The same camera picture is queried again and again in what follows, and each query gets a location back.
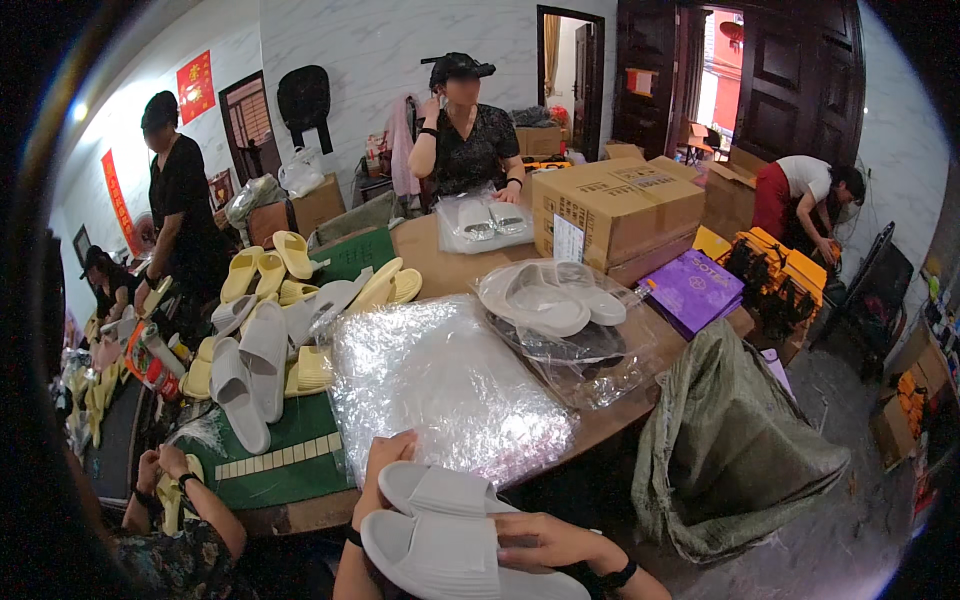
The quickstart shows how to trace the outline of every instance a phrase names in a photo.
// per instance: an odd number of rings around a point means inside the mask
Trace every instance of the yellow slide sandal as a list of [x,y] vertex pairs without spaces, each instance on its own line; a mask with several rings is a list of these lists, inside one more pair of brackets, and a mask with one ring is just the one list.
[[293,231],[277,231],[274,233],[274,247],[283,258],[283,264],[287,266],[290,275],[297,279],[309,279],[313,276],[313,265],[306,255],[306,240],[302,235]]
[[230,260],[230,270],[227,273],[227,280],[224,286],[220,288],[220,302],[226,304],[233,302],[247,293],[250,282],[253,281],[253,274],[256,273],[256,264],[263,255],[263,248],[260,246],[250,246],[245,248]]
[[256,296],[264,300],[280,289],[283,277],[287,275],[287,267],[283,258],[276,250],[264,252],[256,261],[256,269],[260,272],[260,280],[256,284]]

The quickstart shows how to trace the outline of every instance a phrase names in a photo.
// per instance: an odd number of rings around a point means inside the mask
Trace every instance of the black dress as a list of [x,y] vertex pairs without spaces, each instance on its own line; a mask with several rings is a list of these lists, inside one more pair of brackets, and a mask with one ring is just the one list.
[[171,274],[185,294],[201,303],[212,300],[227,278],[229,240],[213,222],[204,156],[197,142],[181,135],[162,171],[157,159],[154,156],[150,165],[150,209],[157,235],[166,217],[183,213],[170,252]]
[[478,104],[473,129],[466,140],[450,122],[446,110],[441,110],[433,168],[437,193],[441,196],[459,194],[487,181],[493,181],[496,189],[502,189],[507,185],[507,174],[500,159],[519,154],[514,123],[506,110]]

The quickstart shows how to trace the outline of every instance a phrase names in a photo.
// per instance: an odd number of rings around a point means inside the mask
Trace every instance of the dark wooden door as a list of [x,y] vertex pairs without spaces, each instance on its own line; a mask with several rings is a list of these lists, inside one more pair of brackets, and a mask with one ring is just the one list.
[[[663,154],[676,82],[677,6],[620,0],[616,18],[613,138],[637,144],[647,158]],[[627,87],[628,69],[653,71],[651,95]]]
[[733,144],[765,160],[810,155],[854,164],[865,88],[855,2],[744,11]]
[[591,112],[599,109],[590,101],[595,82],[596,32],[592,23],[577,28],[576,34],[576,75],[573,80],[573,133],[571,145],[583,152],[592,148],[592,131],[587,127]]

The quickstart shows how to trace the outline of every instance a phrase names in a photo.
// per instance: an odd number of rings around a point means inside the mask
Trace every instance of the clear plastic bag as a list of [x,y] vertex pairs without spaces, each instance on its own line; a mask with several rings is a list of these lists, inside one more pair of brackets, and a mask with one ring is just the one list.
[[330,405],[360,479],[373,438],[410,428],[414,460],[502,487],[570,448],[576,415],[487,327],[473,296],[388,305],[333,325]]
[[525,206],[498,202],[491,182],[441,196],[437,212],[441,252],[477,254],[534,241],[533,214]]
[[[525,321],[522,311],[507,312],[503,304],[490,301],[502,297],[515,285],[513,272],[527,265],[539,265],[549,274],[563,263],[576,265],[578,273],[587,279],[580,280],[579,285],[593,285],[623,305],[626,317],[622,323],[598,324],[591,316],[582,329],[560,337]],[[550,282],[548,276],[545,283],[556,285],[558,282]],[[646,324],[648,319],[658,318],[653,309],[643,303],[642,296],[586,265],[553,258],[523,260],[494,269],[472,281],[470,287],[487,308],[484,320],[491,330],[522,356],[557,398],[571,408],[609,406],[665,368],[655,352],[657,340]],[[521,308],[546,310],[550,303]]]

